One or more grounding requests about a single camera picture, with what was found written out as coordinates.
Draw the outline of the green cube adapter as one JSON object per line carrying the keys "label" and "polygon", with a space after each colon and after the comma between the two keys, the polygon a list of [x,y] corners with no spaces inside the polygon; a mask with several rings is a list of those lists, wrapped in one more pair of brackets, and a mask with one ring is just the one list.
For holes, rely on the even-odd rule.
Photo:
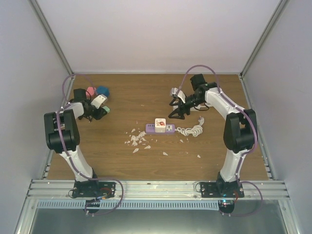
{"label": "green cube adapter", "polygon": [[103,114],[104,115],[106,115],[106,114],[108,114],[110,112],[110,108],[108,106],[104,106],[104,107],[102,107],[102,109],[103,109]]}

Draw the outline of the white cartoon cube adapter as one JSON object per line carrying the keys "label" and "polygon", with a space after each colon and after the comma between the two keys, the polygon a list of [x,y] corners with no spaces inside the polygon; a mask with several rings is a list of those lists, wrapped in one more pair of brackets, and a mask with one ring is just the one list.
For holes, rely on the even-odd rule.
{"label": "white cartoon cube adapter", "polygon": [[156,118],[154,131],[156,133],[165,133],[166,132],[166,119],[165,118]]}

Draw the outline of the blue cube plug adapter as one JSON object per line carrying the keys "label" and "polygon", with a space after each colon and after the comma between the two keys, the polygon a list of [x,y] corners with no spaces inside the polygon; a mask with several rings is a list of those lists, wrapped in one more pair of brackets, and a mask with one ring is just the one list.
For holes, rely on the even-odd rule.
{"label": "blue cube plug adapter", "polygon": [[96,88],[96,94],[97,94],[97,96],[104,96],[105,98],[108,98],[110,95],[110,91],[105,86],[98,86]]}

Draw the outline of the pink cube plug adapter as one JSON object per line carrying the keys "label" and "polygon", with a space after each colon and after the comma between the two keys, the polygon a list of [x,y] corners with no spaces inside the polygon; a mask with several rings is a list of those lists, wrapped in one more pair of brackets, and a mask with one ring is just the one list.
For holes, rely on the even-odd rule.
{"label": "pink cube plug adapter", "polygon": [[96,89],[94,88],[94,87],[88,87],[87,89],[86,89],[86,96],[88,97],[88,98],[91,98],[91,97],[93,97],[94,95],[96,94]]}

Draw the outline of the white USB power strip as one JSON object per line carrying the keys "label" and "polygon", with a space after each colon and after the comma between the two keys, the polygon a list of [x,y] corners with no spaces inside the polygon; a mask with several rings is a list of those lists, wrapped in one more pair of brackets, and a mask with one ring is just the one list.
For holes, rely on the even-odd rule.
{"label": "white USB power strip", "polygon": [[205,105],[198,105],[196,107],[192,107],[190,111],[206,111],[209,108],[209,106]]}

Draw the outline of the purple power strip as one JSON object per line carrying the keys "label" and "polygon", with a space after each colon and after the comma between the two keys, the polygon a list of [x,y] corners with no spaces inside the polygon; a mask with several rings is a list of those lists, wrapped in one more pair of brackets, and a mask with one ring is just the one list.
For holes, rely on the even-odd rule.
{"label": "purple power strip", "polygon": [[174,134],[175,133],[175,125],[167,124],[165,132],[156,132],[155,125],[153,123],[148,123],[145,126],[145,132],[147,134]]}

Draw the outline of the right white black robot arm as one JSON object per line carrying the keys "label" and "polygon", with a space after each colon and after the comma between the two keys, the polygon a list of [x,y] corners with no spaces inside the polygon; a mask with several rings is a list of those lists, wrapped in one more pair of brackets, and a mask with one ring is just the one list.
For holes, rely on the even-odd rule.
{"label": "right white black robot arm", "polygon": [[257,144],[256,113],[234,103],[220,88],[218,82],[207,83],[202,74],[190,79],[194,93],[186,96],[179,88],[172,88],[170,102],[175,109],[169,118],[184,119],[191,108],[209,104],[224,118],[223,141],[227,148],[224,165],[216,179],[216,193],[228,197],[239,187],[240,170],[247,154]]}

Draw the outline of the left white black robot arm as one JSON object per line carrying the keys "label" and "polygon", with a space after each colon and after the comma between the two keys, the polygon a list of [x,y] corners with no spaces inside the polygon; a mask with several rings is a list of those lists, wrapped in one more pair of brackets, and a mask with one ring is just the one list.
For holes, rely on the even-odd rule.
{"label": "left white black robot arm", "polygon": [[108,114],[110,109],[104,103],[110,93],[105,91],[89,97],[86,94],[85,89],[75,89],[74,97],[65,106],[44,115],[44,127],[47,147],[65,159],[75,175],[75,181],[86,182],[84,192],[95,197],[100,193],[100,184],[95,182],[97,176],[94,169],[87,163],[80,149],[77,120],[100,120]]}

